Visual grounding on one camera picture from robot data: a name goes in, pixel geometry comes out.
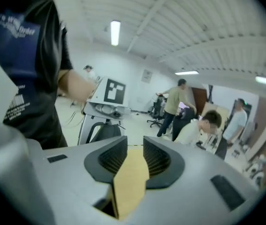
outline gray casing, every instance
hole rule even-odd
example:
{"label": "gray casing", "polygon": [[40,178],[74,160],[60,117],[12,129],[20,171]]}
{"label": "gray casing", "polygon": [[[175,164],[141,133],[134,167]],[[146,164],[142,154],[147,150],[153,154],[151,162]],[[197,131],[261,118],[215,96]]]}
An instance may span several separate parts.
{"label": "gray casing", "polygon": [[[148,138],[179,153],[184,171],[168,188],[147,190],[136,210],[118,221],[93,207],[110,185],[96,182],[84,159],[119,138],[42,150],[38,142],[0,124],[0,190],[33,223],[58,225],[225,225],[236,222],[256,201],[257,192],[246,178],[217,156]],[[62,154],[67,158],[49,163],[49,157]],[[215,175],[225,176],[244,199],[252,199],[230,211],[210,181]]]}

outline brown door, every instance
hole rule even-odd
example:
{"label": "brown door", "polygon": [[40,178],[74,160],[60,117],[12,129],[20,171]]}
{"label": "brown door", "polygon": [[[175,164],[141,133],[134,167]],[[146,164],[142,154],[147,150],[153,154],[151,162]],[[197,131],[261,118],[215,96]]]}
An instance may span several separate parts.
{"label": "brown door", "polygon": [[206,89],[192,88],[193,97],[195,101],[195,107],[198,114],[201,114],[207,101]]}

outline wall sign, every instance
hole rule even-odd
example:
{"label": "wall sign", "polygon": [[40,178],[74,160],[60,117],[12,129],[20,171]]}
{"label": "wall sign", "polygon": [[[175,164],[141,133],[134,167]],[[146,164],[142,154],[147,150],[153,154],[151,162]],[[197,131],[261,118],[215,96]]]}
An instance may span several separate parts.
{"label": "wall sign", "polygon": [[150,83],[152,79],[152,72],[149,70],[144,69],[141,81],[145,83]]}

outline black t-shirt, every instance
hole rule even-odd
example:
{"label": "black t-shirt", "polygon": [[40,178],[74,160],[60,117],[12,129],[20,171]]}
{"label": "black t-shirt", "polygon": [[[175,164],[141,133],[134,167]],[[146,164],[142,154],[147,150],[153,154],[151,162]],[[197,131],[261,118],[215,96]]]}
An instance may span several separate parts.
{"label": "black t-shirt", "polygon": [[43,149],[67,146],[54,106],[58,73],[72,69],[53,0],[0,0],[0,65],[18,86],[4,123]]}

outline person in beige shirt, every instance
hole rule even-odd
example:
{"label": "person in beige shirt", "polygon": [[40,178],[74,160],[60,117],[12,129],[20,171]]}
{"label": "person in beige shirt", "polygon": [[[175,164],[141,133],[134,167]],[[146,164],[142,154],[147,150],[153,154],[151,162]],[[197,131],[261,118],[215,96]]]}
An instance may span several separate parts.
{"label": "person in beige shirt", "polygon": [[185,88],[186,88],[186,80],[180,79],[176,87],[173,87],[163,93],[157,94],[157,95],[168,94],[168,99],[164,109],[164,122],[160,127],[157,137],[161,137],[162,134],[166,133],[167,128],[169,127],[169,125],[171,124],[172,120],[175,117],[180,102],[183,102],[186,106],[192,108],[194,113],[197,113],[195,106],[190,102],[188,102],[188,100],[186,99],[184,91]]}
{"label": "person in beige shirt", "polygon": [[187,146],[195,146],[200,136],[200,131],[204,133],[215,134],[217,129],[221,126],[221,115],[215,110],[210,110],[202,118],[201,121],[194,121],[184,126],[175,143],[181,143]]}

